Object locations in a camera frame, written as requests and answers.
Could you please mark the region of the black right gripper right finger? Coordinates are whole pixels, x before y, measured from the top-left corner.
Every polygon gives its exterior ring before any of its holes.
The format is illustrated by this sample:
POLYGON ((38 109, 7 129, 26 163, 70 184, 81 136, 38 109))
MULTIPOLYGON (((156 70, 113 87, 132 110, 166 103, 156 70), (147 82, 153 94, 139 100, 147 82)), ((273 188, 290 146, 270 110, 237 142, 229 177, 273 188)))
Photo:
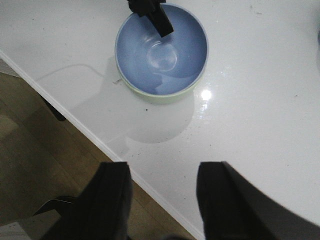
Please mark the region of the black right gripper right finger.
POLYGON ((207 240, 318 240, 319 226, 266 196, 227 162, 201 162, 196 196, 207 240))

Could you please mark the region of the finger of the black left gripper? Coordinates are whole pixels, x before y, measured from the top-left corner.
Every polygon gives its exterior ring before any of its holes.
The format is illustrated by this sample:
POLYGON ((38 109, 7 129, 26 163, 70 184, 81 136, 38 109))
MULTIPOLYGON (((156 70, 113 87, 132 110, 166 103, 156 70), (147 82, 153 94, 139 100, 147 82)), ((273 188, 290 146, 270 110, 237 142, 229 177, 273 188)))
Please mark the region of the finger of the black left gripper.
POLYGON ((128 7, 139 17, 146 16, 163 38, 174 32, 174 28, 167 17, 162 3, 166 0, 128 0, 128 7))

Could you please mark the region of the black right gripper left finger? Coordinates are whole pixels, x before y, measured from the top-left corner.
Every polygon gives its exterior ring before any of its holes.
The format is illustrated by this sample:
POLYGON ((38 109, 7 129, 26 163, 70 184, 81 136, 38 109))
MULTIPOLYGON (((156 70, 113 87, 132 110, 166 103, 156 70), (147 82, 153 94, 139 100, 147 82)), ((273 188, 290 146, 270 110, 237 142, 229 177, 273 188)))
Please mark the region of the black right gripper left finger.
POLYGON ((127 240, 133 181, 126 162, 102 162, 43 240, 127 240))

